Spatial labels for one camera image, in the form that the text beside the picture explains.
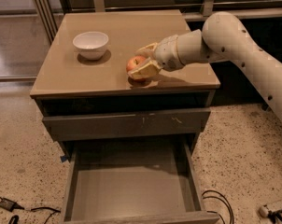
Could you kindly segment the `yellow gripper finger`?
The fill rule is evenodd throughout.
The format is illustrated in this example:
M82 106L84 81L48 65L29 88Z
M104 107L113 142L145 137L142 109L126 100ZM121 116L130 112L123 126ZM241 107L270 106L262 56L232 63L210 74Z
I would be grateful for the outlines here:
M151 44L148 44L140 49L138 49L135 54L138 56L143 56L146 58L154 59L155 58L155 49L157 48L158 43L154 42Z
M127 74L133 80L143 80L156 76L161 70L162 67L156 61L145 59L136 68L127 72Z

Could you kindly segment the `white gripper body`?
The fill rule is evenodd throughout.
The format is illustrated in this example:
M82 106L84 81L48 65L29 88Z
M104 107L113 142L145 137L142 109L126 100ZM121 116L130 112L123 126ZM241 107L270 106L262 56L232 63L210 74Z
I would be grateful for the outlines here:
M163 70L168 72L182 69L184 64L179 60L176 42L178 35L171 35L158 43L154 50L154 59L162 67Z

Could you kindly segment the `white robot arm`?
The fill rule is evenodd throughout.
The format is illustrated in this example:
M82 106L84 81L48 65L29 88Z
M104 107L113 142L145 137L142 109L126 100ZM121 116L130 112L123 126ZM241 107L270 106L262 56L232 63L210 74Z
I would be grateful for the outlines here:
M237 17L209 16L201 30L168 36L136 51L146 59L128 72L132 79L173 72L192 63L235 64L282 122L282 63L260 48Z

